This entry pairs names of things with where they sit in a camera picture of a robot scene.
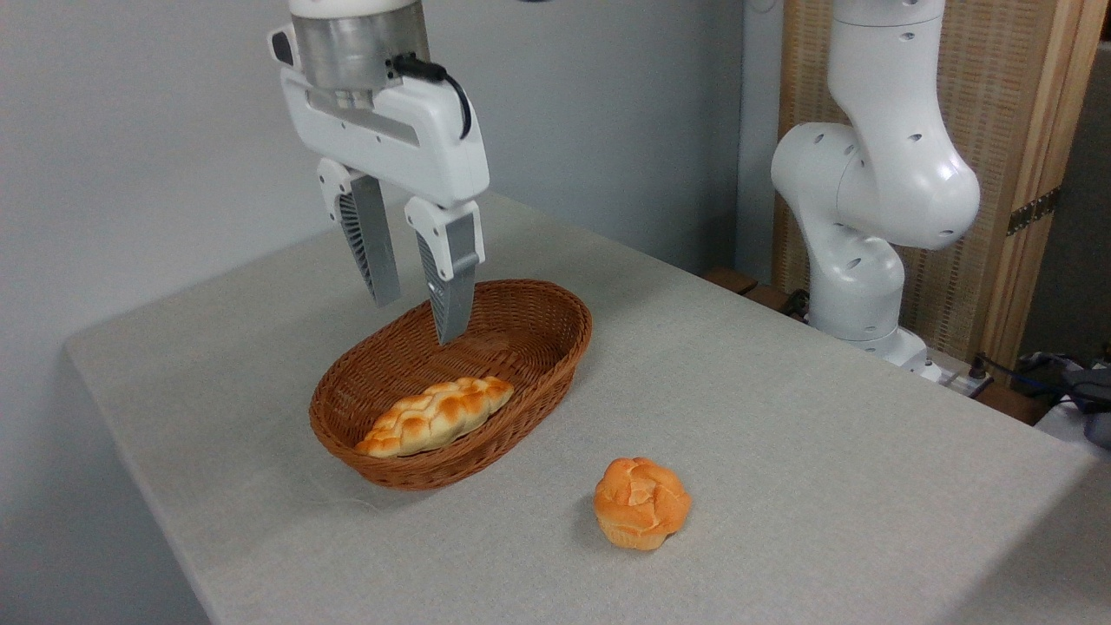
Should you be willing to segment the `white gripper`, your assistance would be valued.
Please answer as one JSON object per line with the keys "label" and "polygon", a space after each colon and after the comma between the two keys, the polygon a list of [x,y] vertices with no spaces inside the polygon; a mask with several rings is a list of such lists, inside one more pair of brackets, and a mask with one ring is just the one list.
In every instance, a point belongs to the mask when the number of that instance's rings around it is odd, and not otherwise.
{"label": "white gripper", "polygon": [[326,157],[317,167],[326,211],[378,308],[401,295],[378,179],[414,194],[406,222],[417,234],[437,339],[447,345],[467,331],[476,269],[486,261],[472,199],[490,174],[476,115],[466,115],[448,82],[394,68],[398,56],[426,59],[421,26],[287,24],[267,43],[298,137]]}

